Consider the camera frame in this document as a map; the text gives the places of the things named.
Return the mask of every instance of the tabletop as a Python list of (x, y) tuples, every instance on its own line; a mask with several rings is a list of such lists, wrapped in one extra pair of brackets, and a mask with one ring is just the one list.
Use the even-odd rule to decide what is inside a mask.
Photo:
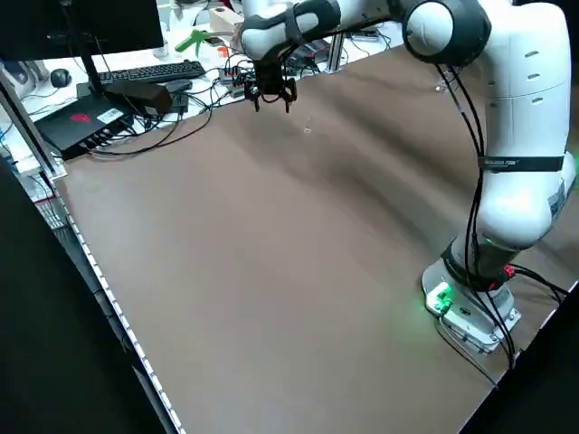
[[(289, 115), (231, 105), (162, 150), (70, 163), (58, 191), (188, 430), (448, 433), (484, 399), (419, 284), (463, 230), (477, 175), (437, 81), (392, 50), (304, 79)], [(576, 199), (519, 258), (563, 287)], [(525, 347), (555, 305), (526, 281), (512, 289)], [(482, 362), (506, 367), (504, 354)]]

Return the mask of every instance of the green object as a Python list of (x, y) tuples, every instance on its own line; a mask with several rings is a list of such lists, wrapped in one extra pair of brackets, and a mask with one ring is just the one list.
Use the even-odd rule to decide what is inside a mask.
[(437, 285), (436, 288), (426, 296), (426, 303), (441, 315), (446, 314), (453, 303), (451, 286), (446, 282)]
[(191, 45), (196, 44), (195, 46), (195, 56), (199, 57), (199, 47), (201, 47), (201, 42), (206, 41), (207, 39), (211, 38), (211, 34), (208, 32), (202, 32), (200, 30), (193, 30), (189, 37), (179, 43), (175, 47), (176, 52), (184, 52), (187, 48)]

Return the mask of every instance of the red logo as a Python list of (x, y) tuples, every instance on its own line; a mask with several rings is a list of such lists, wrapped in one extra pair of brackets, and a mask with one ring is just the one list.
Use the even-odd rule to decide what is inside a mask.
[(84, 122), (85, 124), (90, 123), (89, 115), (79, 114), (79, 115), (72, 115), (71, 121), (73, 122)]

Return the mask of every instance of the monitor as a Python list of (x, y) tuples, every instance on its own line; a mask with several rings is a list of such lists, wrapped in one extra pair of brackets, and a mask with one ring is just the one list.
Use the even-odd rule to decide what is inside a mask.
[(36, 61), (80, 55), (62, 9), (68, 4), (88, 54), (163, 46), (156, 0), (17, 0), (3, 2), (0, 59)]

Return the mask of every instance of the white desk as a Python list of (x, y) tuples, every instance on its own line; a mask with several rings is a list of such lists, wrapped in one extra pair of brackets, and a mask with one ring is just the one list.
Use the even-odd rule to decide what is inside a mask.
[[(198, 25), (195, 28), (199, 30), (210, 30), (208, 24)], [(397, 45), (403, 43), (402, 41), (402, 31), (401, 25), (397, 23), (384, 23), (379, 24), (379, 31), (386, 37), (390, 38), (390, 46), (394, 48)], [(185, 59), (191, 61), (199, 61), (203, 64), (206, 70), (211, 68), (223, 67), (225, 64), (225, 59), (220, 58), (216, 48), (209, 47), (207, 44), (202, 44), (199, 53), (199, 58), (195, 56), (195, 46), (189, 47), (186, 51), (182, 53), (175, 52), (175, 46), (183, 41), (191, 32), (191, 29), (175, 29), (167, 33), (167, 40), (169, 43), (169, 55), (162, 60), (157, 59), (153, 56), (151, 50), (143, 50), (139, 52), (123, 52), (119, 54), (108, 54), (106, 55), (107, 64), (112, 71), (114, 70), (125, 70), (131, 68), (139, 68), (144, 66), (156, 65), (160, 63), (173, 63), (183, 61)], [(385, 41), (378, 42), (351, 42), (348, 39), (344, 41), (344, 53), (343, 53), (343, 63), (357, 61), (367, 57), (368, 54), (376, 54), (382, 52), (386, 49)], [(102, 60), (101, 56), (92, 57), (97, 71), (106, 71), (107, 66)], [(236, 56), (235, 60), (232, 61), (235, 65), (238, 61), (243, 59), (242, 56)], [(38, 120), (52, 113), (53, 111), (64, 107), (67, 103), (71, 103), (76, 100), (76, 84), (83, 83), (88, 80), (86, 72), (83, 70), (83, 65), (79, 58), (66, 58), (46, 61), (46, 68), (49, 71), (53, 71), (59, 68), (64, 68), (68, 70), (72, 76), (72, 83), (66, 88), (58, 90), (54, 95), (48, 98), (36, 98), (36, 97), (26, 97), (23, 104), (26, 111), (31, 114), (32, 119)], [(323, 71), (326, 67), (325, 63), (320, 63), (319, 68)], [(310, 71), (304, 71), (304, 76), (310, 75)], [(198, 92), (204, 89), (209, 89), (215, 78), (218, 77), (218, 71), (210, 71), (206, 76), (193, 80), (192, 92)], [(215, 86), (215, 91), (219, 95), (223, 95), (226, 92), (226, 88), (217, 85)], [(39, 89), (34, 91), (34, 95), (46, 96), (51, 95), (55, 91), (49, 81), (46, 81)], [(211, 103), (210, 90), (202, 92), (196, 95), (202, 102), (206, 104)], [(221, 103), (223, 105), (233, 102), (234, 99), (231, 97), (224, 98)], [(189, 110), (185, 114), (185, 118), (190, 118), (199, 113), (200, 107), (193, 101), (190, 102)], [(176, 120), (176, 114), (167, 115), (167, 121)], [(135, 123), (134, 126), (136, 131), (142, 131), (142, 127), (139, 123)], [(38, 172), (40, 166), (38, 162), (32, 155), (32, 152), (25, 144), (24, 140), (20, 136), (20, 133), (16, 128), (12, 128), (11, 131), (6, 135), (6, 144), (10, 149), (13, 159), (16, 161), (16, 168), (21, 175), (33, 175)]]

